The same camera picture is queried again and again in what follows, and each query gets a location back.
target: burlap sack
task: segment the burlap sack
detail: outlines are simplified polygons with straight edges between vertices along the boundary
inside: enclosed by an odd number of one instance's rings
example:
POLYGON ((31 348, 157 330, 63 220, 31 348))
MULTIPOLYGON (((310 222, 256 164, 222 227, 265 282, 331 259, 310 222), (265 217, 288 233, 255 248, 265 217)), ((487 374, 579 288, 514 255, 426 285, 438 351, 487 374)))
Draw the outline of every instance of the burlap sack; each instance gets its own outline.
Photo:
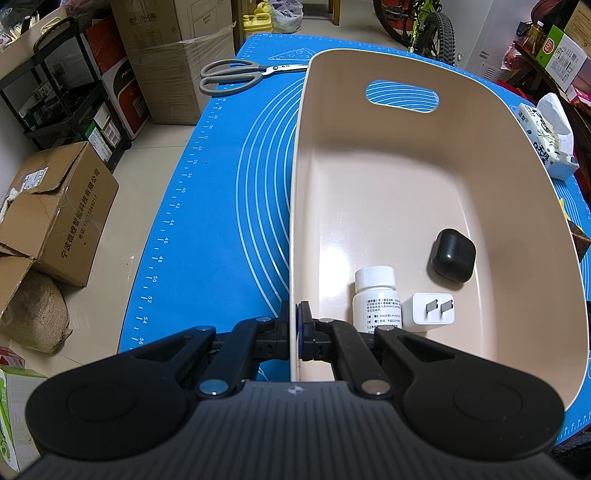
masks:
POLYGON ((69 323, 53 280, 29 270, 0 319, 0 330, 24 347, 52 353, 71 334, 69 323))

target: white power adapter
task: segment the white power adapter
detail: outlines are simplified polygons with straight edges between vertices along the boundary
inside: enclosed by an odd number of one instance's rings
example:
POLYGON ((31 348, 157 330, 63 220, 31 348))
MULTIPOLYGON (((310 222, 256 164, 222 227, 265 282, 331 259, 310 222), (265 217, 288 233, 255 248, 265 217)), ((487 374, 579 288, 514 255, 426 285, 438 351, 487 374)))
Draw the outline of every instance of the white power adapter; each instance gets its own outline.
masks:
POLYGON ((426 332, 449 325, 455 319, 455 305, 449 293, 415 293, 402 303, 402 328, 426 332))

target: bottle label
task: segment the bottle label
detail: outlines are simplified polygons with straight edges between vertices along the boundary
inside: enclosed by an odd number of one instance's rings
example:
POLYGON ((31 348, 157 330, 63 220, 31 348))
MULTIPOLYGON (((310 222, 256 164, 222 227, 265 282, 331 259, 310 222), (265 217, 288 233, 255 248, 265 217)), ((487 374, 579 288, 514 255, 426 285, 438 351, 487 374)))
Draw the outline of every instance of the bottle label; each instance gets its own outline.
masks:
POLYGON ((380 325, 402 328, 400 300, 387 296, 365 300, 365 324, 368 333, 380 325))

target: bottle cap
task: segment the bottle cap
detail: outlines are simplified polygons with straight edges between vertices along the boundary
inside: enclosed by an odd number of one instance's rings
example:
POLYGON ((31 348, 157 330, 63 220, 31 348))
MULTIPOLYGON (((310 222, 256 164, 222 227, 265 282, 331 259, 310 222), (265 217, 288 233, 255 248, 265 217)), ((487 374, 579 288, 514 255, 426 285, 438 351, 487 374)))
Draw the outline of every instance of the bottle cap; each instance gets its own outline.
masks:
POLYGON ((396 288, 394 269, 385 265, 360 268, 355 272, 355 293, 370 287, 396 288))

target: scissors handle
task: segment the scissors handle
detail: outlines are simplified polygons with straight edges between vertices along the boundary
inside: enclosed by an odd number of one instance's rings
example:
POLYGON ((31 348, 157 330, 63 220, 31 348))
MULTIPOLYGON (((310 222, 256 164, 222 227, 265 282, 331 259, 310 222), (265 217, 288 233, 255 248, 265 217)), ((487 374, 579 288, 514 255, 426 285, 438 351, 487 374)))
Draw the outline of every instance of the scissors handle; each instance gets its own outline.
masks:
POLYGON ((209 95, 211 97, 225 97, 227 95, 233 95, 234 93, 243 92, 250 87, 254 87, 261 80, 261 72, 241 73, 238 75, 210 76, 201 79, 201 82, 199 82, 199 90, 201 90, 201 92, 205 95, 209 95), (215 90, 213 88, 208 88, 208 85, 224 85, 226 83, 242 83, 242 85, 225 90, 215 90))
POLYGON ((201 78, 204 79, 208 76, 218 76, 218 75, 237 75, 241 73, 253 73, 260 71, 261 66, 258 63, 255 63, 250 60, 240 60, 240 59, 226 59, 226 60, 218 60, 211 62, 205 65, 201 69, 201 78), (230 67, 224 70, 218 70, 216 72, 212 72, 214 68, 220 67, 222 65, 244 65, 244 67, 230 67))

